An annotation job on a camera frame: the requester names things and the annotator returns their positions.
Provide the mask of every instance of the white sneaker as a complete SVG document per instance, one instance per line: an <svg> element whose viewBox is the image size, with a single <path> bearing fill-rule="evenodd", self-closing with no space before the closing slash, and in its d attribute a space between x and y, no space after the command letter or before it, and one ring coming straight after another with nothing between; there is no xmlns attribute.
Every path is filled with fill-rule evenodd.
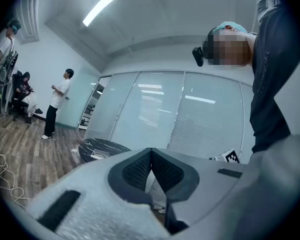
<svg viewBox="0 0 300 240"><path fill-rule="evenodd" d="M44 140L47 140L47 139L50 139L50 138L51 138L51 136L48 137L48 136L46 136L46 135L42 135L42 139L44 139Z"/></svg>

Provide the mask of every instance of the white ceiling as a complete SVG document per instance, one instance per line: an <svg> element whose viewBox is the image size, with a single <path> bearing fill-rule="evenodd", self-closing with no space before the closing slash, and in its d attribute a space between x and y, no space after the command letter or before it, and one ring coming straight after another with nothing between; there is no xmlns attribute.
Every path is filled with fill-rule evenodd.
<svg viewBox="0 0 300 240"><path fill-rule="evenodd" d="M256 0L114 0L86 27L99 0L40 0L41 18L100 72L115 56L194 43L223 21L252 30Z"/></svg>

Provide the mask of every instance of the black marble table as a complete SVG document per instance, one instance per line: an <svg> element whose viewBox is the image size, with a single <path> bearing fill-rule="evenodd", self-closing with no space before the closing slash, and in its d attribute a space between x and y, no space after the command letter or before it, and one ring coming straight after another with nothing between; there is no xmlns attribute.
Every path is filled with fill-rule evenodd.
<svg viewBox="0 0 300 240"><path fill-rule="evenodd" d="M80 143L78 151L83 161L87 163L95 161L94 158L90 157L95 149L108 152L109 157L130 151L130 149L125 146L101 138L85 139L83 142Z"/></svg>

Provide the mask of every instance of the chair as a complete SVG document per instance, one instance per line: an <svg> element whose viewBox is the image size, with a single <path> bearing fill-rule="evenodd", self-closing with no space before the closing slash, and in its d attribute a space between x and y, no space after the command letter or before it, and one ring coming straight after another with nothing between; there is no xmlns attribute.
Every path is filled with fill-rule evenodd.
<svg viewBox="0 0 300 240"><path fill-rule="evenodd" d="M11 113L15 113L16 115L13 117L13 121L16 121L19 116L22 116L24 119L27 119L25 114L25 108L27 108L29 105L25 102L18 103L18 96L19 93L16 91L16 81L18 78L22 78L22 73L20 71L17 71L16 74L12 76L12 90L13 95L11 98L12 108L9 109L9 115Z"/></svg>

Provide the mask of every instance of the wood plank flooring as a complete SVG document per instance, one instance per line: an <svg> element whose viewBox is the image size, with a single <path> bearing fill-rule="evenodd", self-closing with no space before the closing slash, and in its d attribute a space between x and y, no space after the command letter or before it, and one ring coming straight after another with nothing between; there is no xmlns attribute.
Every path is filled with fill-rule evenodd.
<svg viewBox="0 0 300 240"><path fill-rule="evenodd" d="M0 114L0 154L5 155L8 169L15 174L15 187L23 188L29 199L84 163L79 153L71 150L78 149L85 131L56 126L55 134L43 140L44 128L45 122L34 117L32 124L27 124L22 117L14 122L13 115ZM4 178L12 187L13 175L6 171ZM0 185L7 187L3 180ZM7 190L2 192L11 198ZM27 202L19 201L24 206Z"/></svg>

